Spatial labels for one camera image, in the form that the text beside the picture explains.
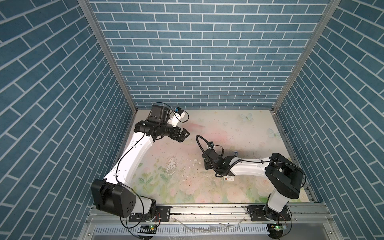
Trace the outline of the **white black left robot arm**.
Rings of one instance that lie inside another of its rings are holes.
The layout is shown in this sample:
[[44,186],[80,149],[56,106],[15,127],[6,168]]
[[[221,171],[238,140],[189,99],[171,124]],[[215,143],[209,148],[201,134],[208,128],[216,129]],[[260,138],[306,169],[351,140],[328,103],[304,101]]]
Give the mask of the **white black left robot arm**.
[[101,180],[94,180],[91,192],[97,210],[127,219],[138,215],[140,221],[149,221],[156,215],[156,201],[141,197],[131,187],[139,164],[153,144],[163,137],[179,143],[190,134],[178,127],[189,114],[180,107],[172,109],[155,103],[148,117],[134,126],[134,133],[116,165]]

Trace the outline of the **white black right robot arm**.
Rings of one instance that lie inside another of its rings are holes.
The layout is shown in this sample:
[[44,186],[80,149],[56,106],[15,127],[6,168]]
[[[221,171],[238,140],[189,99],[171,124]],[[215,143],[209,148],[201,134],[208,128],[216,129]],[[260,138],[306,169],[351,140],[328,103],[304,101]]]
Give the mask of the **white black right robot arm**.
[[205,169],[214,170],[216,177],[249,175],[269,180],[274,189],[263,208],[264,216],[269,220],[277,221],[289,200],[300,196],[305,173],[279,153],[263,159],[224,158],[209,148],[203,152],[202,158]]

